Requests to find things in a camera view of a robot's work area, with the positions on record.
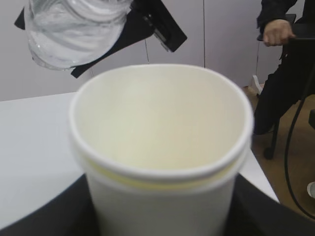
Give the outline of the person's bare hand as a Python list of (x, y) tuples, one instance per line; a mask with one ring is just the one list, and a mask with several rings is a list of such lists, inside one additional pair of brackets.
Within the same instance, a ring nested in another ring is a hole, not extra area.
[(282, 19), (269, 22), (263, 32), (263, 42), (266, 46), (281, 46), (295, 37), (291, 24)]

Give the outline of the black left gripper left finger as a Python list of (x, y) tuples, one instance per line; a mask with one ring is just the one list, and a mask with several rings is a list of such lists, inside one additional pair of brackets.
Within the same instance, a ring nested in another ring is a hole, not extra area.
[(99, 236), (85, 175), (49, 203), (1, 229), (2, 236)]

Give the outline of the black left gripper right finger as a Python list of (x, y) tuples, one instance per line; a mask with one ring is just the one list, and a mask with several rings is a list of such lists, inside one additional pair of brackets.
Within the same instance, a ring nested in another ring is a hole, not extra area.
[(277, 203), (242, 175), (235, 182), (225, 236), (313, 236), (315, 223)]

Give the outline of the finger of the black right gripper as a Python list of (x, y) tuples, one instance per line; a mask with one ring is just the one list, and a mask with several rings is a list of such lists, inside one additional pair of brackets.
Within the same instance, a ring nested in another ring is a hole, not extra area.
[(25, 30), (24, 8), (20, 12), (18, 18), (15, 20), (14, 25), (21, 30)]

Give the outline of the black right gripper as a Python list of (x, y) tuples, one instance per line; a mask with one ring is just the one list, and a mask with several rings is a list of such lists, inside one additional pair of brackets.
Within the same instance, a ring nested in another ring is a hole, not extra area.
[(98, 59), (75, 67), (71, 75), (78, 78), (105, 58), (152, 35), (171, 52), (175, 52), (187, 40), (187, 36), (162, 1), (134, 0), (131, 3), (131, 11), (127, 14), (124, 29), (114, 46)]

